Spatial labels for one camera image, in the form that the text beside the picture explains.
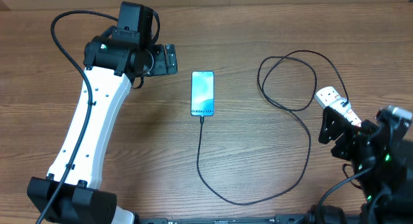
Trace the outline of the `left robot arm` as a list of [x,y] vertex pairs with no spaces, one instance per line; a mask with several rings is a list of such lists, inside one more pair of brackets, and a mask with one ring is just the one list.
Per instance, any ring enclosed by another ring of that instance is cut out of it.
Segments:
[[100,189],[104,158],[119,110],[146,77],[177,72],[175,47],[159,44],[160,20],[147,6],[123,2],[114,25],[85,46],[76,69],[81,95],[65,141],[45,178],[31,178],[27,194],[39,221],[139,223],[117,196]]

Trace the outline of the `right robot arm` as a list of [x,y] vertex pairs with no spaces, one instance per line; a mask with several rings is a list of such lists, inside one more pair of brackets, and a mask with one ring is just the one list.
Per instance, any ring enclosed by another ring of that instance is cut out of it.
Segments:
[[[326,107],[319,142],[334,141],[335,158],[352,167],[353,176],[330,188],[305,215],[305,223],[412,223],[412,142],[405,134],[412,113],[395,106],[378,111],[376,123],[354,126],[337,110]],[[343,209],[324,205],[326,198],[356,180],[366,197],[356,218]]]

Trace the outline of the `blue Galaxy smartphone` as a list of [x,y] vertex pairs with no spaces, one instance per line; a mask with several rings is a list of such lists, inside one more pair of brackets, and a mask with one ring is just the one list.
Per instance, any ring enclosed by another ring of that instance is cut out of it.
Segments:
[[192,116],[214,115],[213,71],[192,72],[190,113]]

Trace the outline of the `white power strip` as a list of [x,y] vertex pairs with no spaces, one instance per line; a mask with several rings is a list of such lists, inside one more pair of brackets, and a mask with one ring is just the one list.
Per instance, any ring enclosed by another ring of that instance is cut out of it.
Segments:
[[351,104],[346,98],[341,97],[334,87],[320,89],[316,92],[315,99],[322,109],[331,107],[339,112],[352,125],[357,127],[361,126],[362,121],[352,110]]

